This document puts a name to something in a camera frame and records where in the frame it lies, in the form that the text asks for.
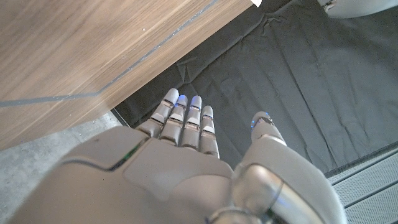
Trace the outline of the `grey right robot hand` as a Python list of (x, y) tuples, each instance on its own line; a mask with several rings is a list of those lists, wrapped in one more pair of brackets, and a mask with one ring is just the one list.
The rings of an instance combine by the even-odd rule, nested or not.
[(176, 89), (136, 128), (77, 145), (11, 223), (346, 223), (321, 170), (289, 148), (263, 111), (235, 168), (220, 158), (213, 109)]

